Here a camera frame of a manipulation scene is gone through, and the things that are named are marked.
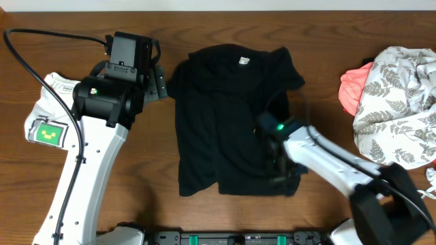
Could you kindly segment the black t-shirt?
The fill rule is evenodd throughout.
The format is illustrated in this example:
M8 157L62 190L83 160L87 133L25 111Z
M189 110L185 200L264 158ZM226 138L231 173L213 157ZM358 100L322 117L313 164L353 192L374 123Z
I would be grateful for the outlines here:
M294 195L301 172L281 174L256 120L265 112L287 120L287 92L304 83L284 47L268 52L221 44L190 53L167 85L175 101L180 195L214 184L224 195Z

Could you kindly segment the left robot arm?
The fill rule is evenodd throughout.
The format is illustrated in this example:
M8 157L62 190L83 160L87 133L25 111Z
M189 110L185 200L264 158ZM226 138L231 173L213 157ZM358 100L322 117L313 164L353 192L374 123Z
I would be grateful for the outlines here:
M145 244L146 231L119 223L98 234L110 172L144 104L166 96L159 42L117 32L106 38L108 60L80 81L53 72L25 122L28 141L67 151L35 244Z

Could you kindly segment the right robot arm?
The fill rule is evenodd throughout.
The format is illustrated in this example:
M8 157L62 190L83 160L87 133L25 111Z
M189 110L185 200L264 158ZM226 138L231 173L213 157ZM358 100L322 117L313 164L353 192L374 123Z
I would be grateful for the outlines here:
M276 174L286 184L310 169L348 198L352 217L327 235L330 244L413 244L435 223L407 171L396 163L379 165L357 157L290 118L279 122L261 114L255 133Z

